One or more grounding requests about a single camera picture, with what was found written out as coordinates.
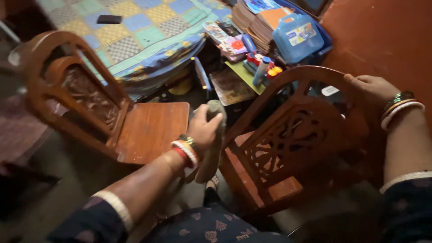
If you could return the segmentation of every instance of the bed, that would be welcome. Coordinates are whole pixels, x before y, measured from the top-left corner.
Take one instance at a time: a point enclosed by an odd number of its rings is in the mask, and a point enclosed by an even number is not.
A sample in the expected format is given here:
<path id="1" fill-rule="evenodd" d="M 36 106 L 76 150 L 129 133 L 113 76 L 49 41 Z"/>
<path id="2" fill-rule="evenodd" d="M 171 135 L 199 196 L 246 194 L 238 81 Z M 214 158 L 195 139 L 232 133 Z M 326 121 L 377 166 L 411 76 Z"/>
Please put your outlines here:
<path id="1" fill-rule="evenodd" d="M 202 49 L 203 22 L 229 21 L 231 17 L 231 10 L 217 0 L 37 3 L 56 28 L 81 36 L 126 91 L 139 96 L 154 92 Z M 120 15 L 123 20 L 119 25 L 96 24 L 100 15 Z"/>

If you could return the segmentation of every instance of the label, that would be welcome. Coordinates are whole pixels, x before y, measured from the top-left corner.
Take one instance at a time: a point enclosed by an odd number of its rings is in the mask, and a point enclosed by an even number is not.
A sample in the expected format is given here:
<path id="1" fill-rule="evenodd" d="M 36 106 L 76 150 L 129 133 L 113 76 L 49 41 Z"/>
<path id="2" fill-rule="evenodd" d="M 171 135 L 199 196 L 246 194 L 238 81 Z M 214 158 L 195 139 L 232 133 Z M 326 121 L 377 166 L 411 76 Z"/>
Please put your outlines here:
<path id="1" fill-rule="evenodd" d="M 315 32 L 314 28 L 312 28 L 311 23 L 307 23 L 295 30 L 286 33 L 286 36 L 288 37 L 288 40 L 292 46 L 296 46 L 316 35 L 317 33 Z"/>
<path id="2" fill-rule="evenodd" d="M 321 90 L 321 93 L 325 96 L 331 96 L 337 92 L 339 92 L 339 90 L 333 86 L 327 86 Z"/>

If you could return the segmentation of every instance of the white bangle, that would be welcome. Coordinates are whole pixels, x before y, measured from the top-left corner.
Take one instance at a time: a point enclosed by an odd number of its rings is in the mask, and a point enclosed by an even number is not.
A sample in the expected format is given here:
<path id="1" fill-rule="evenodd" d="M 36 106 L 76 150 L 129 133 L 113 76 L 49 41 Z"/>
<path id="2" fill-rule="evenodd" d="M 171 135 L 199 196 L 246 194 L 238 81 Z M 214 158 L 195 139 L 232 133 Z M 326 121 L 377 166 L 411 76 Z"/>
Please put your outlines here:
<path id="1" fill-rule="evenodd" d="M 186 155 L 189 157 L 189 159 L 191 159 L 194 166 L 198 166 L 198 160 L 195 157 L 195 155 L 191 151 L 189 151 L 189 149 L 187 149 L 184 145 L 182 145 L 181 142 L 174 141 L 174 142 L 171 142 L 171 145 L 174 145 L 174 146 L 178 147 L 179 149 L 183 150 L 183 152 L 186 153 Z"/>
<path id="2" fill-rule="evenodd" d="M 390 114 L 388 114 L 384 119 L 382 119 L 381 121 L 381 128 L 384 129 L 384 131 L 387 131 L 387 126 L 388 124 L 391 122 L 392 118 L 396 115 L 396 113 L 406 107 L 410 107 L 410 106 L 419 106 L 422 108 L 423 111 L 425 111 L 425 105 L 418 102 L 418 101 L 410 101 L 407 102 L 405 104 L 402 104 L 398 107 L 396 107 L 394 110 L 392 110 L 390 112 Z"/>

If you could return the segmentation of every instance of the brown wall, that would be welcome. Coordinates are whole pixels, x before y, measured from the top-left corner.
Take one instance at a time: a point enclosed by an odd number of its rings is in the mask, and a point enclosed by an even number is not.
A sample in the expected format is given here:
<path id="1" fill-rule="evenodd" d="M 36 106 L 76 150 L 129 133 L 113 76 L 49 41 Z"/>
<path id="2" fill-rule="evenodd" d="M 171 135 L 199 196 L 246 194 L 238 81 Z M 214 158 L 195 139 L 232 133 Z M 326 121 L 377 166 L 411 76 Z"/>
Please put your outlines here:
<path id="1" fill-rule="evenodd" d="M 432 0 L 334 0 L 321 24 L 334 41 L 324 66 L 413 91 L 432 128 Z"/>

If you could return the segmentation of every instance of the floor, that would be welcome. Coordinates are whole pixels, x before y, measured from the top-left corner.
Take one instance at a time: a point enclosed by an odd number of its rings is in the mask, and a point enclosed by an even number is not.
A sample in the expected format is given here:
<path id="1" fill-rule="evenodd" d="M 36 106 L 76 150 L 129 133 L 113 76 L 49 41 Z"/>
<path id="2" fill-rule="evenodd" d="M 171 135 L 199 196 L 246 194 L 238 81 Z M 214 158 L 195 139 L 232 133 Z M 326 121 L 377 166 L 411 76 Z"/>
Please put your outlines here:
<path id="1" fill-rule="evenodd" d="M 187 101 L 194 110 L 202 103 L 199 90 L 177 96 L 178 101 Z M 82 145 L 65 139 L 53 132 L 36 152 L 32 161 L 34 168 L 61 177 L 55 186 L 31 182 L 26 185 L 19 204 L 9 217 L 0 223 L 0 242 L 42 242 L 44 237 L 60 224 L 87 198 L 109 184 L 128 175 L 137 167 L 121 164 Z M 219 176 L 219 195 L 230 207 L 241 205 L 233 198 L 222 175 Z M 170 192 L 176 191 L 178 180 Z M 199 207 L 203 200 L 204 185 L 192 182 L 180 188 L 175 194 L 168 194 L 161 214 L 171 216 L 188 208 Z M 282 233 L 290 233 L 305 222 L 341 212 L 362 212 L 374 208 L 380 195 L 367 183 L 330 195 L 320 201 L 311 202 L 299 208 L 291 208 L 272 215 Z M 155 223 L 149 217 L 137 227 L 128 242 L 138 242 Z"/>

